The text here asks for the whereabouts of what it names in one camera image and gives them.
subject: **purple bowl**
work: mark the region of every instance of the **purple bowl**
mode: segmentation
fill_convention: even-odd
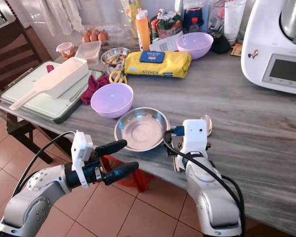
[[[114,119],[124,115],[132,107],[133,89],[123,83],[111,83],[98,89],[91,98],[91,107],[99,115]]]
[[[177,46],[180,52],[188,52],[192,59],[203,57],[213,44],[213,37],[203,32],[193,32],[182,35],[177,39]]]

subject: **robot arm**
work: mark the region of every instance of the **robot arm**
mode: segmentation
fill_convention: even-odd
[[[183,136],[181,153],[188,154],[222,178],[208,160],[207,127],[204,120],[185,120],[183,126],[174,128],[174,132]],[[177,171],[185,170],[187,192],[196,203],[201,232],[211,237],[241,235],[239,209],[226,189],[208,172],[181,155],[175,156],[174,162]]]
[[[77,133],[80,139],[79,142],[73,142],[73,162],[40,170],[29,179],[26,187],[6,207],[0,222],[0,237],[33,237],[46,220],[52,205],[73,188],[80,185],[88,188],[89,183],[101,181],[110,185],[138,169],[138,163],[131,162],[104,173],[100,157],[117,152],[127,142],[112,142],[97,147],[91,153],[92,144],[88,135]]]

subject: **red cloth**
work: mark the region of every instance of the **red cloth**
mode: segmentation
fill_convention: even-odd
[[[54,66],[53,66],[53,65],[50,65],[50,64],[48,64],[48,65],[46,66],[46,69],[47,69],[47,73],[50,73],[51,71],[53,71],[53,70],[54,70]]]
[[[83,94],[80,97],[84,104],[89,105],[91,101],[91,97],[94,94],[94,92],[96,92],[102,86],[105,86],[110,83],[109,77],[110,77],[109,75],[106,75],[95,80],[93,75],[89,76],[89,81],[88,81],[89,86],[87,90],[83,92]]]

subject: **yellow scissors handle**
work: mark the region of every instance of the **yellow scissors handle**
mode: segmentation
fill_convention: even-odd
[[[117,83],[117,82],[121,83],[121,82],[125,82],[125,84],[127,84],[126,76],[123,75],[123,76],[121,77],[120,75],[121,75],[121,71],[114,71],[114,72],[111,72],[110,77],[109,77],[109,81],[110,81],[110,83]]]

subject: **gray marble countertop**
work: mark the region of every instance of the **gray marble countertop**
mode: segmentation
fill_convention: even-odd
[[[192,61],[184,79],[128,75],[127,80],[134,89],[133,108],[156,108],[171,125],[210,115],[208,155],[239,184],[246,214],[296,236],[296,95],[252,84],[240,58],[228,53]],[[11,111],[5,103],[0,108],[56,133],[84,131],[96,146],[114,141],[116,119],[102,118],[90,106],[81,105],[62,124]],[[185,174],[174,172],[163,146],[142,153],[123,149],[114,156],[136,160],[140,169],[185,188]]]

